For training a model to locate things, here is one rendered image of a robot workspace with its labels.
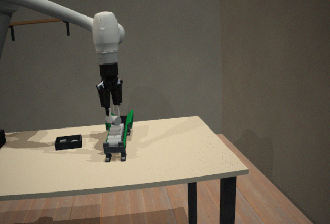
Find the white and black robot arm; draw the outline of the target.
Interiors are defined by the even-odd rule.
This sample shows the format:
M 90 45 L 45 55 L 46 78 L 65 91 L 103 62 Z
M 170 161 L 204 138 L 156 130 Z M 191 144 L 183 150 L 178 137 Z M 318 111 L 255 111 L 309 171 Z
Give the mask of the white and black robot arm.
M 87 29 L 93 34 L 97 63 L 112 65 L 119 62 L 118 45 L 124 40 L 125 31 L 118 24 L 114 13 L 100 12 L 90 18 L 49 0 L 0 0 L 0 58 L 12 14 L 19 6 Z

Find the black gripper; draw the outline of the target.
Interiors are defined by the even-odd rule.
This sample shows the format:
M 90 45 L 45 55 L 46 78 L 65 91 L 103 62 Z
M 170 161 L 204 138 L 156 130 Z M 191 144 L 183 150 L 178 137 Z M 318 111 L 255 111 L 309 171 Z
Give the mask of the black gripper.
M 97 85 L 101 107 L 105 108 L 106 121 L 112 123 L 111 108 L 110 108 L 110 92 L 113 100 L 114 116 L 120 116 L 119 105 L 122 102 L 122 80 L 119 80 L 118 64 L 99 65 L 101 83 Z M 118 99 L 119 98 L 119 99 Z

